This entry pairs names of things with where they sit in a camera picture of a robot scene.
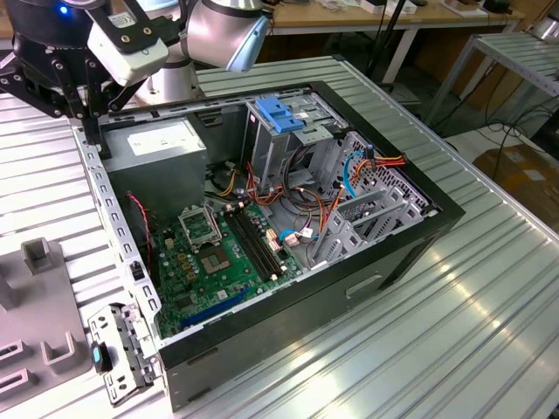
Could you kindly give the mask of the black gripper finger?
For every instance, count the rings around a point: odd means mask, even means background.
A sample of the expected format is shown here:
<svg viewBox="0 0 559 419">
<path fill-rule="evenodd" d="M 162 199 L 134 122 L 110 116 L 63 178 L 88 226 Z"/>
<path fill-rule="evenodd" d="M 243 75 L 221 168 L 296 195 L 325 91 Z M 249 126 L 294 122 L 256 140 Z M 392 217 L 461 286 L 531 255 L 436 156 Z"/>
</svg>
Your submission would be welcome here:
<svg viewBox="0 0 559 419">
<path fill-rule="evenodd" d="M 1 60 L 1 89 L 53 118 L 77 119 L 86 144 L 94 146 L 95 118 L 86 110 L 68 65 L 53 57 L 47 61 L 47 69 L 53 72 L 53 86 L 16 55 L 8 55 Z"/>
<path fill-rule="evenodd" d="M 141 82 L 120 86 L 100 63 L 92 58 L 86 61 L 85 133 L 89 145 L 106 146 L 100 134 L 99 118 L 122 109 L 140 87 Z"/>
</svg>

